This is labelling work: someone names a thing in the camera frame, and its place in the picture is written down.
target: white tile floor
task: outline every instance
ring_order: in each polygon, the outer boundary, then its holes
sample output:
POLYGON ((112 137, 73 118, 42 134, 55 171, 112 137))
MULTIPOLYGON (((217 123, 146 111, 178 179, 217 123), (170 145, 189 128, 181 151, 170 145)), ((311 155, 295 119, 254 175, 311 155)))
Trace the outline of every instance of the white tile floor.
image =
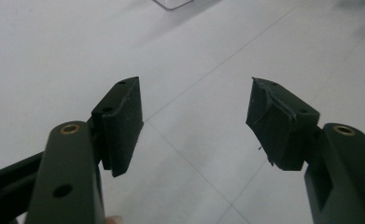
POLYGON ((303 172, 266 162, 245 125, 251 77, 365 132, 365 0, 0 1, 0 168, 86 120, 140 76, 130 170, 103 172, 108 215, 139 223, 312 223, 303 172))

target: screw hole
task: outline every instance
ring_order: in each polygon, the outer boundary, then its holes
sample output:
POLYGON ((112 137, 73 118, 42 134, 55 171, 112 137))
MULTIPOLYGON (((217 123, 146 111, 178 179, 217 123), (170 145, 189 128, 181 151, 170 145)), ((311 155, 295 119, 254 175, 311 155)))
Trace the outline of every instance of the screw hole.
POLYGON ((53 191, 53 196, 54 198, 63 198, 66 195, 70 194, 71 191, 72 191, 71 185, 62 185, 53 191))
POLYGON ((80 126, 77 124, 68 124, 63 126, 60 129, 60 133, 62 134, 71 134, 71 133, 77 133, 80 129, 80 126))
POLYGON ((345 126, 334 126, 333 130, 336 131, 336 133, 340 133, 347 136, 354 136, 356 134, 354 130, 345 126))

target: tile grout line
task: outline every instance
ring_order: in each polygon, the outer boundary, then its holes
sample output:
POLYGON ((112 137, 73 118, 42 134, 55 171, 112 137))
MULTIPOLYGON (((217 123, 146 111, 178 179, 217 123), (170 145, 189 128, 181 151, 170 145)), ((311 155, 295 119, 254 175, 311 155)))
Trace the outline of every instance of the tile grout line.
POLYGON ((161 138, 166 141, 171 148, 180 156, 182 157, 182 159, 188 163, 188 165, 193 168, 194 171, 196 171, 199 176, 209 184, 209 186, 211 188, 213 188, 221 197, 223 200, 226 201, 226 203, 229 204, 229 207, 225 210, 225 212, 222 214, 222 216, 220 216, 219 220, 217 221, 217 224, 219 223, 219 221, 225 216, 225 214, 232 208, 234 209, 248 224, 252 224, 252 222, 250 222, 245 216, 243 216, 243 214, 241 214, 241 212, 236 209, 234 207, 234 203, 235 201, 237 201, 237 199, 241 196, 241 194, 243 194, 244 190, 246 190, 246 188, 249 186, 249 184, 253 181, 253 179, 258 175, 259 171, 261 170, 261 168, 263 167, 263 165, 266 163, 266 160, 261 164, 260 168, 258 168, 258 170, 255 172, 254 175, 252 175, 252 177, 249 179, 248 183, 243 187, 243 189, 241 190, 241 192, 237 195, 237 197, 235 197, 235 199, 232 202, 229 202, 229 200, 217 189, 214 187, 214 185, 190 162, 188 161, 188 159, 186 159, 182 153, 177 150, 174 145, 158 130, 156 129, 156 127, 150 122, 150 121, 146 121, 146 124, 150 125, 150 127, 152 127, 160 136, 161 138))
POLYGON ((365 34, 357 41, 357 43, 351 48, 351 50, 345 55, 343 60, 340 62, 339 66, 334 70, 334 72, 328 77, 328 79, 325 81, 322 88, 318 91, 318 93, 314 96, 314 98, 310 101, 310 104, 313 104, 316 101, 316 98, 319 96, 319 94, 325 89, 327 84, 330 82, 330 80, 336 76, 337 72, 340 71, 345 63, 347 61, 348 57, 351 55, 351 53, 354 51, 354 49, 359 45, 359 43, 365 38, 365 34))
POLYGON ((267 160, 265 160, 260 168, 256 171, 256 173, 251 177, 251 179, 248 181, 248 183, 246 184, 246 186, 243 188, 243 190, 241 190, 241 192, 238 194, 238 196, 234 199, 234 201, 232 202, 232 208, 248 223, 252 223, 251 221, 249 221, 249 219, 247 217, 245 217, 240 210, 238 210, 234 204, 235 202, 238 200, 238 198, 243 194, 243 192, 246 190, 246 188, 248 188, 249 184, 254 180, 254 178, 258 175, 259 171, 261 170, 261 168, 263 168, 264 164, 267 162, 267 160))
POLYGON ((222 216, 220 216, 220 218, 218 219, 218 221, 216 222, 216 224, 219 224, 219 222, 220 222, 220 220, 222 220, 223 219, 223 217, 226 215, 226 213, 228 213, 229 212, 229 210, 232 208, 232 205, 230 205, 229 207, 228 207, 228 209, 226 209, 225 210, 225 212, 222 214, 222 216))
POLYGON ((273 22, 270 26, 268 26, 266 29, 264 29, 263 31, 261 31, 258 35, 256 35, 255 37, 253 37, 251 40, 249 40, 246 44, 244 44, 241 48, 239 48, 237 51, 235 51, 231 56, 227 57, 223 62, 219 63, 217 66, 215 66, 213 69, 211 69, 209 72, 207 72, 204 76, 200 77, 197 81, 195 81, 193 84, 191 84, 190 86, 188 86, 185 90, 183 90, 182 92, 180 92, 176 97, 174 97, 171 101, 169 101, 167 104, 165 104, 164 106, 162 106, 160 109, 158 109, 156 112, 154 112, 152 115, 150 115, 149 117, 147 117, 147 119, 145 121, 150 120, 151 118, 153 118, 154 116, 156 116, 160 111, 162 111, 165 107, 167 107, 168 105, 170 105, 172 102, 174 102, 176 99, 178 99, 179 97, 181 97, 182 95, 184 95, 188 90, 190 90, 193 86, 195 86, 197 83, 201 82, 203 79, 205 79, 206 77, 209 77, 214 71, 216 71, 221 65, 223 65, 224 63, 228 62, 232 57, 234 57, 234 55, 236 55, 238 52, 240 52, 241 50, 243 50, 245 47, 247 47, 248 45, 250 45, 254 40, 256 40, 259 36, 263 35, 264 33, 266 33, 268 30, 270 30, 273 26, 275 26, 279 21, 283 20, 287 15, 289 15, 290 12, 292 12, 293 10, 295 10, 299 5, 301 5, 303 2, 300 2, 299 4, 297 4, 294 8, 292 8, 290 11, 288 11, 285 15, 283 15, 282 17, 280 17, 278 20, 276 20, 275 22, 273 22))
POLYGON ((189 166, 191 166, 192 168, 193 168, 193 170, 194 171, 196 171, 197 172, 197 174, 199 174, 199 176, 202 178, 202 179, 204 179, 205 180, 205 182, 207 182, 210 186, 211 186, 211 188, 213 188, 221 197, 222 197, 222 199, 223 200, 225 200, 226 201, 226 203, 228 203, 228 205, 229 206, 232 206, 232 204, 229 202, 229 200, 227 200, 226 199, 226 197, 217 189, 217 188, 215 188, 214 187, 214 185, 211 183, 211 182, 209 182, 209 180, 207 179, 207 178, 205 178, 205 176, 193 165, 193 164, 191 164, 191 162, 190 161, 188 161, 188 159, 186 159, 183 155, 182 155, 182 153, 179 151, 179 150, 177 150, 175 147, 174 147, 174 145, 170 142, 170 141, 168 141, 168 139, 164 136, 164 135, 162 135, 162 133, 159 131, 159 130, 157 130, 156 129, 156 127, 152 124, 152 123, 150 123, 150 121, 147 121, 147 123, 161 136, 161 138, 162 139, 164 139, 164 141, 166 141, 172 148, 173 148, 173 150, 175 150, 175 152, 180 156, 180 157, 182 157, 183 158, 183 160, 185 161, 185 162, 187 162, 188 163, 188 165, 189 166))

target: floor tile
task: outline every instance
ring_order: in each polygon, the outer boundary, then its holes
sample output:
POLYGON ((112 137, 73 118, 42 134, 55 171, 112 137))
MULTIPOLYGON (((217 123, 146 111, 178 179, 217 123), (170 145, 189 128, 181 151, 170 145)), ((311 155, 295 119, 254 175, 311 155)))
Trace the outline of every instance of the floor tile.
POLYGON ((321 113, 320 126, 335 122, 365 132, 365 37, 318 94, 313 106, 321 113))
POLYGON ((128 172, 102 173, 106 214, 125 223, 216 223, 230 206, 148 124, 128 172))
POLYGON ((313 223, 304 170, 284 172, 266 162, 234 207, 255 224, 313 223))
POLYGON ((222 216, 218 224, 250 224, 233 207, 222 216))
POLYGON ((195 21, 192 29, 200 30, 203 48, 222 63, 301 2, 197 0, 195 3, 205 11, 206 22, 195 21))
POLYGON ((310 102, 365 35, 365 7, 305 1, 219 69, 278 82, 310 102))
POLYGON ((149 120, 233 202, 265 161, 245 124, 251 79, 216 72, 149 120))
POLYGON ((0 168, 43 150, 59 123, 86 120, 126 77, 141 77, 151 117, 295 3, 228 19, 218 15, 224 7, 249 4, 223 2, 172 13, 143 0, 0 2, 0 168))

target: white object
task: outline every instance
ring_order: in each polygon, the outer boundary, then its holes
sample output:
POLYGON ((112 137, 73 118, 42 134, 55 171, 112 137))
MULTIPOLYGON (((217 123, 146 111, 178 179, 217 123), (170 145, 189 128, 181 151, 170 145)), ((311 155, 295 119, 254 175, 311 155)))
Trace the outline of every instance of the white object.
POLYGON ((162 7, 167 10, 173 10, 177 7, 182 7, 193 0, 154 0, 155 2, 159 3, 162 7))

